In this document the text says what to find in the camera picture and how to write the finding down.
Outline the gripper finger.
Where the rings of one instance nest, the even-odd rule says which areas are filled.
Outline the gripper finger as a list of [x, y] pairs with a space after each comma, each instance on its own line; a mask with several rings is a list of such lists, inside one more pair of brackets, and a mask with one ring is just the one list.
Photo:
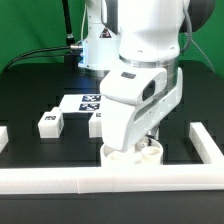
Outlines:
[[153, 129], [151, 129], [147, 136], [151, 139], [154, 139], [156, 141], [159, 140], [159, 127], [154, 127]]

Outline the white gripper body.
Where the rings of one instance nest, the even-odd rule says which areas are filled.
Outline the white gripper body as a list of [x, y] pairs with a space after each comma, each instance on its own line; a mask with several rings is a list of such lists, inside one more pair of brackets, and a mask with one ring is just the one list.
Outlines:
[[102, 138], [106, 146], [126, 152], [180, 102], [183, 74], [168, 89], [165, 68], [116, 69], [100, 83]]

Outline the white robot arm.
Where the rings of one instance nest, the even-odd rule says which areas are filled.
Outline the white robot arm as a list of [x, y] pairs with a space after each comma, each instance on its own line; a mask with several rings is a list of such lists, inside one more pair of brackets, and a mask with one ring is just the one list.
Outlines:
[[175, 108], [182, 97], [178, 57], [188, 37], [209, 19], [216, 0], [85, 0], [88, 35], [81, 68], [105, 71], [102, 138], [127, 151]]

